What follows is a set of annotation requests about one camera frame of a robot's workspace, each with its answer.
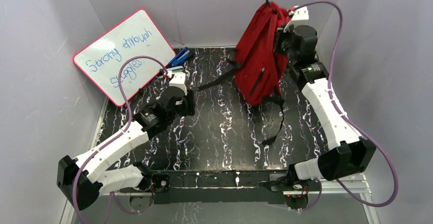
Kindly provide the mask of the red student backpack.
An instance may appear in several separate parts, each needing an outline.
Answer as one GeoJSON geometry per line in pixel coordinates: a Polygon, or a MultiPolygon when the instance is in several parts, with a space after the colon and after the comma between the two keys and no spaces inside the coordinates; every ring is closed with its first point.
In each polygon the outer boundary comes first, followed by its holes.
{"type": "Polygon", "coordinates": [[[245,102],[252,107],[266,102],[277,104],[283,110],[284,99],[279,81],[288,60],[274,53],[274,39],[278,27],[289,22],[287,9],[266,1],[255,12],[228,62],[232,69],[214,81],[202,85],[199,91],[234,78],[245,102]]]}

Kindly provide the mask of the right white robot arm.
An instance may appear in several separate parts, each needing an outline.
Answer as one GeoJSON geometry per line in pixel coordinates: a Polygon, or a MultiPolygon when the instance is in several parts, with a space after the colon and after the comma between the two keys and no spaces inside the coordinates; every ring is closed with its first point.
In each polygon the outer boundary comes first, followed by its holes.
{"type": "Polygon", "coordinates": [[[366,170],[376,146],[346,122],[344,110],[329,93],[328,71],[316,56],[317,31],[307,25],[278,28],[274,52],[288,59],[288,70],[298,89],[307,98],[325,132],[328,151],[307,161],[291,164],[286,180],[301,190],[315,179],[347,177],[366,170]]]}

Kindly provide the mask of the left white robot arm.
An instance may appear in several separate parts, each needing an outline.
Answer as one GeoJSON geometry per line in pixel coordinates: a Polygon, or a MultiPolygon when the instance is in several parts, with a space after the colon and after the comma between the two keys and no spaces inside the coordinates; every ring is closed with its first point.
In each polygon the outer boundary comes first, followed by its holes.
{"type": "Polygon", "coordinates": [[[58,163],[57,186],[72,205],[82,211],[100,195],[124,188],[149,191],[154,187],[153,172],[141,162],[110,170],[123,155],[165,131],[177,117],[195,114],[194,91],[169,87],[160,99],[132,116],[129,125],[91,150],[58,163]]]}

